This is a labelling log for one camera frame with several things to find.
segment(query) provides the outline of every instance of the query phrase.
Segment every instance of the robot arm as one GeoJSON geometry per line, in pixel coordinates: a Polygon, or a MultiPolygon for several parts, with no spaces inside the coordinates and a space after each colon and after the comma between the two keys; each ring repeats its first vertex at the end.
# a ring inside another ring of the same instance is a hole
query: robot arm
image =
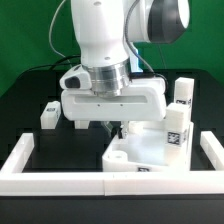
{"type": "Polygon", "coordinates": [[[129,83],[128,46],[179,38],[189,23],[188,0],[71,0],[71,8],[81,65],[60,80],[66,117],[162,120],[164,80],[129,83]]]}
{"type": "MultiPolygon", "coordinates": [[[[97,96],[120,95],[129,84],[124,31],[133,3],[136,6],[126,29],[131,42],[171,43],[188,26],[188,0],[71,0],[82,68],[89,73],[88,87],[97,96]]],[[[66,89],[65,79],[61,86],[66,89]]]]}

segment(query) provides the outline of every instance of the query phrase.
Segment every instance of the black surface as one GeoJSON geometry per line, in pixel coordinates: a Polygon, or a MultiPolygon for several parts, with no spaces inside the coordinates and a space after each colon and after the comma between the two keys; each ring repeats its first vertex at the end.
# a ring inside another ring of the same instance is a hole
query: black surface
{"type": "MultiPolygon", "coordinates": [[[[213,169],[199,145],[200,131],[210,130],[223,144],[224,88],[201,70],[157,71],[167,77],[167,102],[174,80],[195,79],[192,170],[213,169]]],[[[33,132],[36,147],[26,172],[96,171],[109,144],[99,122],[74,130],[63,115],[55,130],[40,130],[40,115],[49,101],[59,100],[62,73],[26,73],[0,98],[0,160],[4,163],[24,132],[33,132]]],[[[0,223],[223,223],[224,195],[119,197],[0,197],[0,223]]]]}

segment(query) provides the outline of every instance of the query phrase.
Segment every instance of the sticker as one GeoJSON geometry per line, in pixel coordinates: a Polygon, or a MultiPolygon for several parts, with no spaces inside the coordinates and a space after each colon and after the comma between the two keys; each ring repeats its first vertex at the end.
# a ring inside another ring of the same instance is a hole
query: sticker
{"type": "Polygon", "coordinates": [[[54,112],[55,108],[47,108],[47,112],[54,112]]]}
{"type": "Polygon", "coordinates": [[[150,169],[144,167],[138,167],[138,172],[150,172],[150,169]]]}
{"type": "Polygon", "coordinates": [[[176,100],[176,103],[178,103],[178,104],[187,104],[187,101],[185,101],[185,100],[176,100]]]}
{"type": "Polygon", "coordinates": [[[168,132],[167,142],[173,145],[180,145],[180,134],[168,132]]]}
{"type": "Polygon", "coordinates": [[[187,130],[184,133],[168,132],[167,143],[177,146],[182,146],[182,144],[187,140],[187,130]]]}

